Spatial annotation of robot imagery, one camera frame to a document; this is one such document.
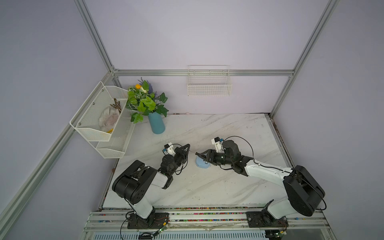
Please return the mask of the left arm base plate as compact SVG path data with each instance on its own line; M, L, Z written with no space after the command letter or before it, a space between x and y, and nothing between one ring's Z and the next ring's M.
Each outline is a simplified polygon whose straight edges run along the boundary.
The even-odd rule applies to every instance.
M169 222L169 213L152 213L147 219L139 217L137 214L129 214L127 229L153 229L158 230Z

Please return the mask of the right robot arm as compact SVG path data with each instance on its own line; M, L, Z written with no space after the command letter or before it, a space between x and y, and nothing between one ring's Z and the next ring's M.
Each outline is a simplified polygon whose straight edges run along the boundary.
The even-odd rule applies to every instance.
M325 191L305 167L283 168L261 163L254 157L243 155L232 140L217 144L215 150L196 153L197 157L215 166L229 165L229 169L239 175L259 178L285 189L284 198L271 200L264 206L262 215L269 221L295 213L311 217L315 211L327 209L326 204L319 207L325 203Z

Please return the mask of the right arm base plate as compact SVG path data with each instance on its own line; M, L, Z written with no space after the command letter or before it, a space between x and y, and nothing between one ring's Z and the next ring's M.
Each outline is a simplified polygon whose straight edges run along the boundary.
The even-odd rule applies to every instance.
M287 228L289 226L286 217L273 218L264 212L246 212L246 218L250 228Z

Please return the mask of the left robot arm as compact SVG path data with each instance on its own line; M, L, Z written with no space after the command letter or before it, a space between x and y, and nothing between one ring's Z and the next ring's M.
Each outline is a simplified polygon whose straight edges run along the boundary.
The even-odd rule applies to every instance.
M155 208L146 197L148 189L151 186L167 189L174 175L179 175L187 165L190 147L190 144L165 145L158 169L139 160L134 161L115 179L112 190L130 205L137 217L150 219L155 214Z

